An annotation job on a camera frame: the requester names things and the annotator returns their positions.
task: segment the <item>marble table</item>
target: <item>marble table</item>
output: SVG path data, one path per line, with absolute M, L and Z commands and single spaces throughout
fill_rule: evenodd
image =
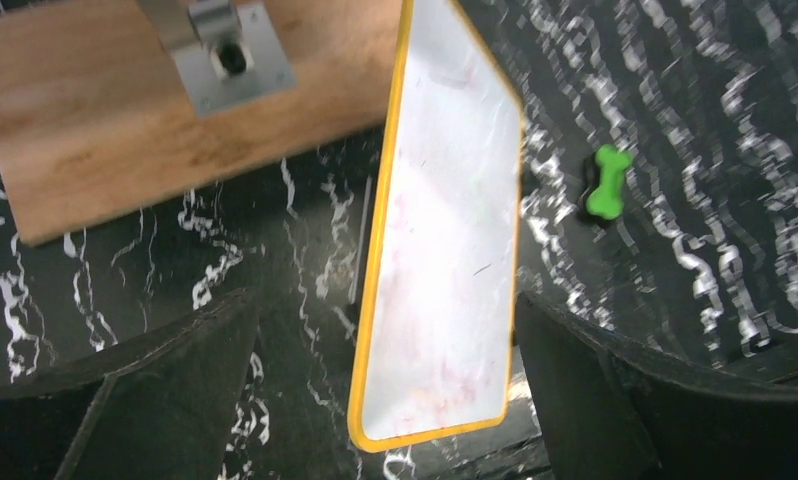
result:
M 520 287 L 694 363 L 790 373 L 768 359 L 798 348 L 798 1 L 464 5 L 526 103 Z M 377 455 L 349 441 L 348 291 L 381 139 L 34 249 L 0 175 L 0 384 L 249 286 L 263 316 L 220 478 L 548 478 L 518 349 L 502 426 Z M 604 143 L 634 155 L 607 230 L 575 218 L 581 163 Z

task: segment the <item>wooden plank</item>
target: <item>wooden plank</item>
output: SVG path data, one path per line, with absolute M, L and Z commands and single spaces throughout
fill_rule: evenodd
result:
M 266 0 L 297 87 L 201 120 L 133 0 L 0 17 L 0 171 L 21 240 L 41 243 L 383 122 L 400 3 Z

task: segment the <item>metal bracket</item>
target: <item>metal bracket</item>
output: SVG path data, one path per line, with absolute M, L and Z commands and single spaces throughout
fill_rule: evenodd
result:
M 263 3 L 137 0 L 167 50 L 198 117 L 296 85 Z

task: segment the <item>yellow frame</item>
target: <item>yellow frame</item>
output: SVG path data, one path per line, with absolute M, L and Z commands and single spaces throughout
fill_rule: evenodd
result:
M 516 278 L 518 264 L 518 245 L 520 231 L 520 172 L 522 171 L 522 145 L 525 139 L 525 106 L 522 98 L 514 90 L 508 76 L 499 67 L 498 62 L 493 57 L 487 44 L 475 29 L 464 9 L 458 4 L 457 0 L 448 0 L 450 6 L 458 14 L 459 20 L 470 32 L 470 36 L 476 42 L 476 46 L 483 52 L 489 65 L 497 72 L 506 89 L 516 103 L 520 115 L 520 145 L 517 150 L 517 198 L 515 200 L 514 216 L 514 271 L 511 274 L 511 318 L 509 323 L 511 330 L 514 329 L 514 295 L 516 293 Z M 506 382 L 505 403 L 502 406 L 502 414 L 490 420 L 484 420 L 454 427 L 430 430 L 411 435 L 387 438 L 384 440 L 372 440 L 364 434 L 361 418 L 363 411 L 364 390 L 367 381 L 367 366 L 369 364 L 370 345 L 372 342 L 373 316 L 375 313 L 375 298 L 378 291 L 378 278 L 381 269 L 381 254 L 384 243 L 384 226 L 387 216 L 387 199 L 390 194 L 390 179 L 393 174 L 393 154 L 396 150 L 396 135 L 399 126 L 399 112 L 402 104 L 402 90 L 404 88 L 405 64 L 408 58 L 411 39 L 411 21 L 414 13 L 414 0 L 402 1 L 402 12 L 399 20 L 399 39 L 396 46 L 396 60 L 393 67 L 393 79 L 390 86 L 390 100 L 387 110 L 387 121 L 384 129 L 384 143 L 381 154 L 381 167 L 376 184 L 375 205 L 373 208 L 372 234 L 370 236 L 369 252 L 367 255 L 367 267 L 364 277 L 364 291 L 361 300 L 361 317 L 358 324 L 357 347 L 355 350 L 355 363 L 352 369 L 352 385 L 349 395 L 349 409 L 347 412 L 347 423 L 349 427 L 349 437 L 352 443 L 361 450 L 374 453 L 407 445 L 428 442 L 438 438 L 467 433 L 488 427 L 495 427 L 502 423 L 508 411 L 507 390 L 509 382 Z M 508 371 L 511 371 L 511 357 L 508 357 Z

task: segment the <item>green bone-shaped object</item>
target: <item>green bone-shaped object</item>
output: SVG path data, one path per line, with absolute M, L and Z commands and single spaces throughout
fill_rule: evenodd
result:
M 599 168 L 599 185 L 591 192 L 585 207 L 591 215 L 614 220 L 623 213 L 623 181 L 632 166 L 632 157 L 610 145 L 602 146 L 593 157 Z

